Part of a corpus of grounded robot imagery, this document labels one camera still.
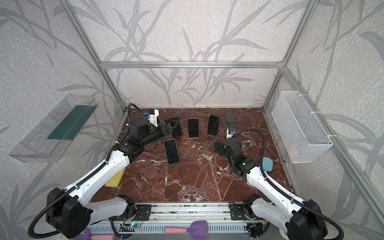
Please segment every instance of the green mat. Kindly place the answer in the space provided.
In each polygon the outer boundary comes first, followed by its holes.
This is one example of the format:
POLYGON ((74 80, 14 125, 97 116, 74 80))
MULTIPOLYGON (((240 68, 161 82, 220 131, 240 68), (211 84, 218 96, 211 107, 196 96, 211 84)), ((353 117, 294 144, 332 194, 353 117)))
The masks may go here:
POLYGON ((59 123, 59 125, 48 136, 48 139, 73 140, 81 130, 82 126, 91 117, 97 106, 77 105, 59 123))

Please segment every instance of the yellow sponge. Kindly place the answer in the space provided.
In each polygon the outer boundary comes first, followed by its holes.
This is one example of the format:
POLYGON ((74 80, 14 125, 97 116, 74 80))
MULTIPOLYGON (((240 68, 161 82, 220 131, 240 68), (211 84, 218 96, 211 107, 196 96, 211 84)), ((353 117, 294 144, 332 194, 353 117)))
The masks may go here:
POLYGON ((125 168, 121 169, 115 176, 105 183, 106 187, 118 187, 121 181, 122 176, 124 175, 125 168))

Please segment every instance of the red marble tabletop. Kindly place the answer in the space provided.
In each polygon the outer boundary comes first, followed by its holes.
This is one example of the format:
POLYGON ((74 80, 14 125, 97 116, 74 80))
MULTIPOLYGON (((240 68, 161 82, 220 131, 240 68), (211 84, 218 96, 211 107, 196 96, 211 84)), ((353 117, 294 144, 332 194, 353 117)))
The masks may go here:
MULTIPOLYGON (((228 112, 236 114, 237 131, 257 128, 266 134, 267 146, 264 156, 274 162, 273 170, 268 174, 290 189, 260 108, 167 108, 159 109, 159 112, 162 122, 173 116, 180 118, 183 135, 176 137, 180 162, 174 166, 168 165, 163 140, 173 137, 166 136, 158 142, 154 151, 142 153, 127 167, 118 188, 103 186, 92 198, 93 202, 111 199, 120 194, 127 195, 136 202, 243 201, 253 193, 267 200, 258 189, 233 174, 225 157, 214 153, 215 142, 226 137, 222 122, 228 112), (217 136, 207 135, 209 115, 220 116, 217 136), (188 138, 188 118, 199 119, 199 139, 188 138)), ((131 113, 131 118, 140 116, 136 109, 132 109, 131 113)), ((124 124, 119 139, 126 129, 124 124)), ((259 163, 261 136, 255 132, 244 132, 237 139, 241 142, 244 155, 259 163)), ((154 146, 155 143, 148 144, 146 150, 151 150, 154 146)))

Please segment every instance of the transparent container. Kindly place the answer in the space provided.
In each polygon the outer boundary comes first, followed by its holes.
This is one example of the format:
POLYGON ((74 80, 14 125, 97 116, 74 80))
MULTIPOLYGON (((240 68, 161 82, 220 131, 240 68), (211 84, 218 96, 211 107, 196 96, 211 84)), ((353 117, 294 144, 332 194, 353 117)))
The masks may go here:
POLYGON ((57 162, 95 111, 94 98, 68 94, 10 156, 22 162, 57 162))
POLYGON ((333 145, 298 91, 282 91, 272 116, 293 163, 313 162, 333 145))

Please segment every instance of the smartphone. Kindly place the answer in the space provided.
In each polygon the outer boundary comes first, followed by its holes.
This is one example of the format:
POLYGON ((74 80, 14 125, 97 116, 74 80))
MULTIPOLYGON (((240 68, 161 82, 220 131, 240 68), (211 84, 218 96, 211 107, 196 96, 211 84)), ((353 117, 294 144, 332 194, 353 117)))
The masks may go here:
POLYGON ((216 136, 219 122, 220 117, 213 115, 209 116, 207 134, 216 136))
POLYGON ((168 164, 180 162, 179 151, 176 145, 176 139, 164 140, 164 148, 166 150, 168 164))
POLYGON ((183 135, 183 133, 181 131, 181 123, 180 123, 179 117, 172 117, 172 118, 169 118, 169 120, 177 120, 178 121, 178 123, 176 121, 170 121, 169 122, 172 128, 177 123, 177 126, 176 126, 175 130, 172 132, 172 136, 173 137, 177 137, 177 136, 183 135))
POLYGON ((189 138, 199 138, 199 119, 189 118, 188 119, 188 135, 189 138))

